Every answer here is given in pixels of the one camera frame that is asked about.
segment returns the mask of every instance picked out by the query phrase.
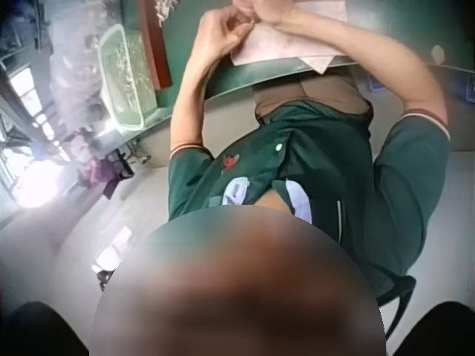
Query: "short sleeve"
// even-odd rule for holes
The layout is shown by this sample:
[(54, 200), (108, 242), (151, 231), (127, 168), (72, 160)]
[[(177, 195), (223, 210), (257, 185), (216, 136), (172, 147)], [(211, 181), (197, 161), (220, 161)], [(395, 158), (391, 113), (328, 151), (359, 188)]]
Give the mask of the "short sleeve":
[(168, 167), (168, 219), (183, 214), (183, 209), (194, 192), (213, 156), (205, 148), (184, 148), (173, 154)]
[[(380, 238), (407, 270), (425, 242), (428, 221), (445, 183), (450, 140), (445, 128), (417, 114), (406, 115), (390, 131), (375, 161), (375, 189)], [(391, 232), (382, 228), (391, 225)]]

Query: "striped sleeve cuff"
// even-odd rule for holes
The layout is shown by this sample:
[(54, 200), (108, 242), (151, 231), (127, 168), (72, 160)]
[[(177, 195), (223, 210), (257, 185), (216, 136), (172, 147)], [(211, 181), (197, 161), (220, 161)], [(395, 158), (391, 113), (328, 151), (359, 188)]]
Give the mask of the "striped sleeve cuff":
[(435, 126), (437, 126), (438, 128), (442, 130), (442, 132), (447, 136), (449, 141), (451, 140), (451, 133), (448, 130), (447, 124), (442, 119), (440, 119), (436, 114), (431, 113), (430, 111), (427, 111), (427, 110), (414, 109), (414, 110), (406, 111), (401, 116), (401, 119), (405, 119), (406, 117), (409, 117), (409, 116), (417, 116), (417, 117), (421, 117), (423, 119), (429, 120)]
[(204, 146), (202, 146), (202, 145), (196, 145), (196, 144), (191, 144), (191, 143), (188, 144), (188, 143), (186, 143), (186, 144), (179, 145), (179, 146), (175, 147), (175, 148), (173, 149), (173, 151), (171, 151), (171, 153), (170, 153), (170, 159), (171, 159), (176, 153), (178, 153), (179, 151), (184, 150), (184, 149), (186, 149), (186, 148), (197, 148), (197, 149), (203, 151), (205, 154), (208, 154), (211, 158), (213, 158), (213, 155), (212, 155), (212, 153), (209, 151), (208, 148), (206, 148), (206, 147), (204, 147)]

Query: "hand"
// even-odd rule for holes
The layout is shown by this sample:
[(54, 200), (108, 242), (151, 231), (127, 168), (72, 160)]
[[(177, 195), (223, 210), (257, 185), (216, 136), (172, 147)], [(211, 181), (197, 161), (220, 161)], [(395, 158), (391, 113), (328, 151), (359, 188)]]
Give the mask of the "hand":
[(233, 5), (246, 15), (269, 24), (282, 24), (295, 9), (293, 0), (233, 0)]
[(190, 62), (208, 70), (237, 47), (254, 28), (254, 22), (236, 7), (210, 10), (201, 18)]

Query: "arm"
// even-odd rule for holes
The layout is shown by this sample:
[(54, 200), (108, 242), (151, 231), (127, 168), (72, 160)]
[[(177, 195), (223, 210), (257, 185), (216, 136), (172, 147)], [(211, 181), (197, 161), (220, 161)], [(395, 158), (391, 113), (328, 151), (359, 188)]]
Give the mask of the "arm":
[(442, 90), (419, 57), (389, 37), (296, 8), (292, 0), (252, 0), (257, 15), (286, 33), (310, 37), (347, 54), (404, 102), (447, 124)]
[(202, 17), (171, 117), (172, 155), (181, 148), (203, 146), (203, 106), (209, 73), (253, 27), (235, 7), (212, 10)]

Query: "white cloth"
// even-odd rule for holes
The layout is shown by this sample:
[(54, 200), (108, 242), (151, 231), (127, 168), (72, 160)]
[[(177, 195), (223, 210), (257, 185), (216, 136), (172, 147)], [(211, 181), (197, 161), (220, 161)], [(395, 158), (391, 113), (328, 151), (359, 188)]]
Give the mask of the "white cloth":
[[(311, 13), (320, 13), (344, 22), (348, 20), (345, 1), (308, 1), (296, 5)], [(232, 53), (232, 62), (234, 65), (246, 65), (298, 57), (319, 73), (323, 73), (333, 57), (340, 54), (326, 44), (282, 33), (268, 24), (260, 23), (256, 24), (241, 49)]]

